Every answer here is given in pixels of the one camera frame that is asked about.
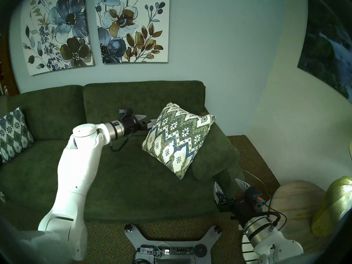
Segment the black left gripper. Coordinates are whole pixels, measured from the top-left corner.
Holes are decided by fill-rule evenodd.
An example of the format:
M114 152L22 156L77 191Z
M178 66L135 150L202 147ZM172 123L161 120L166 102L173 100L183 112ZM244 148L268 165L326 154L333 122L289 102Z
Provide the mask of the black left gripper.
M134 134L138 131L150 130L157 122L157 119L151 119L143 121L143 124L141 124L140 121L144 118L146 118L146 115L123 115L121 117L121 124L124 128L124 136Z

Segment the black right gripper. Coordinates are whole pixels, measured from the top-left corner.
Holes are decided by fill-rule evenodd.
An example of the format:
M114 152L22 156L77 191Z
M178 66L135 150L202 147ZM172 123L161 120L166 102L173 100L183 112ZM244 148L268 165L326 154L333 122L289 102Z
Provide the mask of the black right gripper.
M247 190L251 187L250 184L243 180L236 178L235 181L241 190ZM265 215L261 207L258 207L257 204L250 203L245 197L226 200L226 196L217 182L214 183L214 200L220 212L232 213L231 219L237 220L241 226L244 226L255 217Z

